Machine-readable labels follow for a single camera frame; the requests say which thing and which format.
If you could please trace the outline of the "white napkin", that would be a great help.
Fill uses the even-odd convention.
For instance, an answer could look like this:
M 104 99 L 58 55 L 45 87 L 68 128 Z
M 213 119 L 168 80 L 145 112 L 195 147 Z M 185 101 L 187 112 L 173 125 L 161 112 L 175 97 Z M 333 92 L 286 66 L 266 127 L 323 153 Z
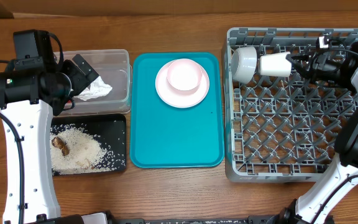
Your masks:
M 105 83 L 101 77 L 98 77 L 74 99 L 81 101 L 93 100 L 107 96 L 111 91 L 112 86 Z

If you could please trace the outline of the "white cup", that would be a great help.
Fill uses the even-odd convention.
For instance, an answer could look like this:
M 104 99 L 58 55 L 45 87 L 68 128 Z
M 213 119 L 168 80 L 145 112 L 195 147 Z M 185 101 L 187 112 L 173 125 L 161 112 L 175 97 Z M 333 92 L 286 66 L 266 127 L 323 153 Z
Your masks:
M 263 55 L 259 58 L 259 73 L 270 77 L 289 77 L 291 63 L 286 59 L 289 52 Z

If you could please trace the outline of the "grey bowl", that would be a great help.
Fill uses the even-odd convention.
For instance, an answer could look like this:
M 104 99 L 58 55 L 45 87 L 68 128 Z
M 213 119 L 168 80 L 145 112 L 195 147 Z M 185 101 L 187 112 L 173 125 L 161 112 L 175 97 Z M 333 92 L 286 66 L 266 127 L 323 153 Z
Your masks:
M 251 81 L 257 65 L 257 52 L 254 47 L 236 49 L 231 59 L 232 79 L 247 84 Z

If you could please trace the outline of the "white rice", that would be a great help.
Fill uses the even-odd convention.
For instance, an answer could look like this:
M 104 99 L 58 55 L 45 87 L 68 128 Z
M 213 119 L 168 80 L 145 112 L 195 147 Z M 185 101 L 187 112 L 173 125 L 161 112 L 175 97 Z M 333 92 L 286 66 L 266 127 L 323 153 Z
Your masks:
M 58 136 L 68 146 L 70 153 L 63 156 L 52 146 Z M 122 171 L 126 168 L 126 147 L 123 138 L 114 146 L 91 126 L 81 124 L 55 124 L 50 129 L 50 155 L 53 175 L 89 174 Z

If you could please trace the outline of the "pink bowl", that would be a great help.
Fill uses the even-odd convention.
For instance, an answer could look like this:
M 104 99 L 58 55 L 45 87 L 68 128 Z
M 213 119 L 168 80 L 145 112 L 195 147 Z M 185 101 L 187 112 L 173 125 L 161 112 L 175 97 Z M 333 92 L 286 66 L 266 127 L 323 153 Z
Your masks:
M 179 91 L 190 91 L 201 83 L 201 66 L 193 60 L 181 58 L 174 60 L 168 67 L 167 80 Z

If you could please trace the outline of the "white round plate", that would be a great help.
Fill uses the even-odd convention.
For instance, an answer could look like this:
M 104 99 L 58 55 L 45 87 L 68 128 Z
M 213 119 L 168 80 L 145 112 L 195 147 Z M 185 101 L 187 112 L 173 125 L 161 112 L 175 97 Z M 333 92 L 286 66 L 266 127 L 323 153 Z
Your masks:
M 174 89 L 167 80 L 167 70 L 174 60 L 166 63 L 159 71 L 155 79 L 155 89 L 158 96 L 166 104 L 176 108 L 190 108 L 201 103 L 209 91 L 209 76 L 201 66 L 202 77 L 198 87 L 190 91 Z

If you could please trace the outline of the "brown food piece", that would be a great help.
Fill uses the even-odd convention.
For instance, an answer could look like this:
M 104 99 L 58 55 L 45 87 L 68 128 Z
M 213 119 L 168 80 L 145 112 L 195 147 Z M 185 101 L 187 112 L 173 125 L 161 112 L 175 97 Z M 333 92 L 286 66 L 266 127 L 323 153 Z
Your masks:
M 52 146 L 57 148 L 57 149 L 59 149 L 59 150 L 61 150 L 63 156 L 67 156 L 70 153 L 70 150 L 69 150 L 68 146 L 58 136 L 55 136 L 52 139 Z

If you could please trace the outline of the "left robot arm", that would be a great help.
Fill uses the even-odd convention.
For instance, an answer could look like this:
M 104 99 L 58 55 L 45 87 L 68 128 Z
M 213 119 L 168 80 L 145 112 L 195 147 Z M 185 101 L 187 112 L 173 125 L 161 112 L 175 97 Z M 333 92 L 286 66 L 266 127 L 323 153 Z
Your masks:
M 60 217 L 50 155 L 52 118 L 98 76 L 79 54 L 50 65 L 42 57 L 11 60 L 0 73 L 0 117 L 7 149 L 4 223 Z

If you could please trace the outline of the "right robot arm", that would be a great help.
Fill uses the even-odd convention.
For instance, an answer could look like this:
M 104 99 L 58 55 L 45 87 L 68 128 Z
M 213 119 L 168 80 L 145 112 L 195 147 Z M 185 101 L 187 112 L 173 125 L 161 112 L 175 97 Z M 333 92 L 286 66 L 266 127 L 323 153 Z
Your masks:
M 286 59 L 304 78 L 337 84 L 358 94 L 358 42 L 350 49 L 340 39 L 321 36 L 316 51 Z M 335 155 L 319 180 L 269 223 L 332 223 L 330 211 L 358 184 L 358 108 L 334 142 Z

